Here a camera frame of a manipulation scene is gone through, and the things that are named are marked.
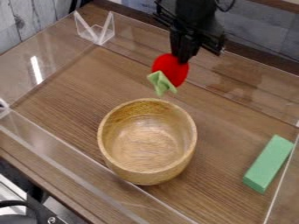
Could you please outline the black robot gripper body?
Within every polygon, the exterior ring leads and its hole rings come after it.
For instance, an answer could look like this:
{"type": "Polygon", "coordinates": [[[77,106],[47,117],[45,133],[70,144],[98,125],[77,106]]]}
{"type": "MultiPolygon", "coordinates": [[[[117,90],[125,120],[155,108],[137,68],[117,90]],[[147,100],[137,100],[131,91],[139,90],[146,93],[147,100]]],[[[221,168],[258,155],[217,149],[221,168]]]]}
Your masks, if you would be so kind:
{"type": "Polygon", "coordinates": [[[217,19],[220,9],[217,0],[154,0],[154,3],[154,18],[169,31],[174,25],[186,37],[201,37],[201,47],[215,55],[221,55],[226,34],[217,19]]]}

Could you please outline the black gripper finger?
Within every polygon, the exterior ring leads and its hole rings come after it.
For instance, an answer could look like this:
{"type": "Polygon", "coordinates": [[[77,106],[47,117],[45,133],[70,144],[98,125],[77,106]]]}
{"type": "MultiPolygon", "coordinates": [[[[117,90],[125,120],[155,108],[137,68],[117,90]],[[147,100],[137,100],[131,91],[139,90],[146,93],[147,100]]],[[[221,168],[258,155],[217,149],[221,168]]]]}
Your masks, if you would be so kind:
{"type": "Polygon", "coordinates": [[[173,55],[177,57],[181,64],[186,64],[191,58],[190,40],[174,25],[170,29],[170,40],[173,55]]]}
{"type": "Polygon", "coordinates": [[[201,37],[195,37],[195,36],[187,36],[187,40],[189,40],[189,58],[187,60],[190,60],[199,52],[201,48],[202,48],[202,38],[201,37]]]}

